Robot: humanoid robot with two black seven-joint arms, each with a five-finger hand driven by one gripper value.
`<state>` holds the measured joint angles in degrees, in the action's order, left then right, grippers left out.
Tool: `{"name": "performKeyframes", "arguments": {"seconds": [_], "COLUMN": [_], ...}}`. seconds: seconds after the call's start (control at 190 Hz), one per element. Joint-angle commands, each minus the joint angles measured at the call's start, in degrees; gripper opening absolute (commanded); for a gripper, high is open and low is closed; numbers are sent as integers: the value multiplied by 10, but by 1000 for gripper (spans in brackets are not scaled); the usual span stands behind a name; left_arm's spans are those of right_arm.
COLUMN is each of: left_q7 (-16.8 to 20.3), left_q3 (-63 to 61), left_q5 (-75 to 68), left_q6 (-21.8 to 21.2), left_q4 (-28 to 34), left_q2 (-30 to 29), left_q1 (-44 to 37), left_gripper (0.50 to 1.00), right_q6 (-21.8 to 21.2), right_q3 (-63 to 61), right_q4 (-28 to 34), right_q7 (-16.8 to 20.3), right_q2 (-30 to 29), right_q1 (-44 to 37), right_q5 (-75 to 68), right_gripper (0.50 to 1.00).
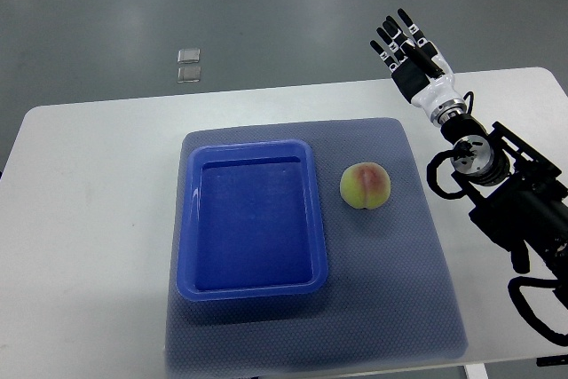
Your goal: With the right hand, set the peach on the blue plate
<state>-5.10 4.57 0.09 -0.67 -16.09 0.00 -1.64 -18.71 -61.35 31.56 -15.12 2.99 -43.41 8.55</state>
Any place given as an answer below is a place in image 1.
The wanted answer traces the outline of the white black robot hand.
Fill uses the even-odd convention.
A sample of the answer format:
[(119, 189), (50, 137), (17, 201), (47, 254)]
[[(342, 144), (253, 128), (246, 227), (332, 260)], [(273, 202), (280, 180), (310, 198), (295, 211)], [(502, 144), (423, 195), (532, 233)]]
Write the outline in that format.
[(377, 29), (370, 46), (390, 72), (403, 98), (419, 107), (436, 126), (467, 112), (466, 101), (454, 88), (454, 72), (438, 47), (400, 8)]

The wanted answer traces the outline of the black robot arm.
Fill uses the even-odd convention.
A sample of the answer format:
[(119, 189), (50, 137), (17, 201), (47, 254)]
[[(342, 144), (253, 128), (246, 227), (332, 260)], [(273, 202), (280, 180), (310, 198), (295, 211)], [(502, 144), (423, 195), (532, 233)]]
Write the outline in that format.
[(509, 281), (511, 302), (537, 333), (559, 346), (567, 336), (539, 319), (523, 288), (548, 289), (567, 303), (567, 188), (560, 169), (495, 122), (492, 131), (472, 116), (473, 95), (436, 107), (432, 121), (451, 149), (427, 166), (430, 189), (445, 200), (469, 198), (469, 213), (493, 243), (510, 254), (517, 276)]

